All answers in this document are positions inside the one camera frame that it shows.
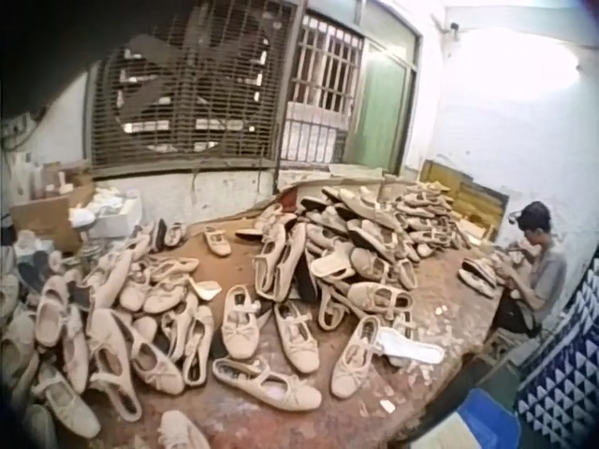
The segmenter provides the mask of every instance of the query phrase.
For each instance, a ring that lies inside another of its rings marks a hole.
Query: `patterned cloth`
[[[561,447],[576,447],[599,418],[599,248],[556,333],[523,372],[520,418]]]

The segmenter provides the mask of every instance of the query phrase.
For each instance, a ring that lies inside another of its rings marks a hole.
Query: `green door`
[[[399,157],[407,70],[383,51],[370,46],[356,134],[345,162],[394,170]]]

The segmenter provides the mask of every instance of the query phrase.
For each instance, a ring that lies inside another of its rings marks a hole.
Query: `blue bin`
[[[457,412],[483,449],[518,449],[519,420],[485,391],[470,390]]]

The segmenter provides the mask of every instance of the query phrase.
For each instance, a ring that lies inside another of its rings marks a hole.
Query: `metal grille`
[[[293,10],[268,0],[197,1],[114,52],[95,84],[94,169],[272,158]]]
[[[291,80],[281,158],[341,162],[358,84],[363,39],[305,16]]]

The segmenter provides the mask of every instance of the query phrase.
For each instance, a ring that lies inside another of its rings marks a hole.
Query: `worker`
[[[512,267],[509,257],[502,257],[502,262],[495,261],[495,271],[505,279],[507,288],[491,328],[500,327],[533,338],[562,294],[567,264],[551,236],[551,214],[545,204],[534,201],[514,218],[524,238],[532,247],[539,246],[540,252],[535,255],[519,242],[513,242],[507,248],[509,252],[521,252],[530,262],[532,270],[528,279]],[[518,292],[518,298],[511,294],[514,290]]]

